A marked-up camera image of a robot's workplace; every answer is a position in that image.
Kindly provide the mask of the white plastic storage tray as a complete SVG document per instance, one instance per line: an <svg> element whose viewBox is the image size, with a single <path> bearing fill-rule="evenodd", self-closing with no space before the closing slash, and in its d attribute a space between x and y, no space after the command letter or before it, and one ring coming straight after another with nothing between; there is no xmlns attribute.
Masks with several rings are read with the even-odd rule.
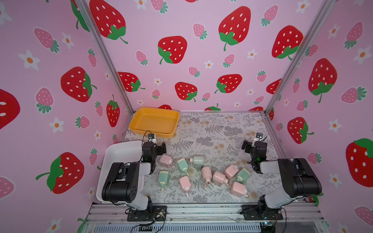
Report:
<svg viewBox="0 0 373 233"><path fill-rule="evenodd" d="M103 202L102 190L113 163L129 165L138 162L142 154L142 141L128 141L109 146L105 152L98 180L96 198Z"/></svg>

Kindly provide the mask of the yellow plastic storage tray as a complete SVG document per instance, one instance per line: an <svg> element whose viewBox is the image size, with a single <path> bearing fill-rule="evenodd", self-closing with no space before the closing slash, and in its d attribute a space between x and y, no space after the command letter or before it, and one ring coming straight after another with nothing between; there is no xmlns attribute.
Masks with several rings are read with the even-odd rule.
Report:
<svg viewBox="0 0 373 233"><path fill-rule="evenodd" d="M156 137L172 138L179 118L179 112L174 110L143 107L134 114L129 129L139 135L150 131Z"/></svg>

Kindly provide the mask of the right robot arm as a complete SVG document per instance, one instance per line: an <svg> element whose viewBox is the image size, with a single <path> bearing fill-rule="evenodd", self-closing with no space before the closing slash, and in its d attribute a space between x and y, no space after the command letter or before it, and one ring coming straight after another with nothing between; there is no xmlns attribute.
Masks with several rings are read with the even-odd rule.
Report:
<svg viewBox="0 0 373 233"><path fill-rule="evenodd" d="M279 211L299 198L319 195L322 185L304 158L267 160L267 143L244 140L242 149L251 156L249 164L257 174L279 174L282 185L274 192L259 198L258 213Z"/></svg>

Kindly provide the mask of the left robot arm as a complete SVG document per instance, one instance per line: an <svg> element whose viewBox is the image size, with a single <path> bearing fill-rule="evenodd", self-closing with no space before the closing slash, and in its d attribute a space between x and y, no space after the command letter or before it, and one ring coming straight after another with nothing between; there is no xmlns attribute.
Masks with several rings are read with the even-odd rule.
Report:
<svg viewBox="0 0 373 233"><path fill-rule="evenodd" d="M128 141L111 145L105 153L96 198L101 202L145 211L152 206L150 197L141 194L144 177L153 174L156 159L167 153L166 144Z"/></svg>

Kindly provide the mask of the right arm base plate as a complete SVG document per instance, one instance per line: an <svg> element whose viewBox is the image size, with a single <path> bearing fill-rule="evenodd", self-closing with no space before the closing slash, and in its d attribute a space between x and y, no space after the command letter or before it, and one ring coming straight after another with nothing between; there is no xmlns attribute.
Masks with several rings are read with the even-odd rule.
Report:
<svg viewBox="0 0 373 233"><path fill-rule="evenodd" d="M268 209L258 207L258 205L242 205L239 214L244 216L245 220L283 220L283 215L279 209Z"/></svg>

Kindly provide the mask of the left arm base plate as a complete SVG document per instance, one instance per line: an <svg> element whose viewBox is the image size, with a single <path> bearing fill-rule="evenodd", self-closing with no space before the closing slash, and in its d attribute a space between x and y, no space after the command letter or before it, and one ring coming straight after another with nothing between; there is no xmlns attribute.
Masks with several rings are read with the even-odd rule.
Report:
<svg viewBox="0 0 373 233"><path fill-rule="evenodd" d="M156 205L148 207L144 211L130 209L127 221L128 222L145 222L145 221L164 221L167 216L166 205Z"/></svg>

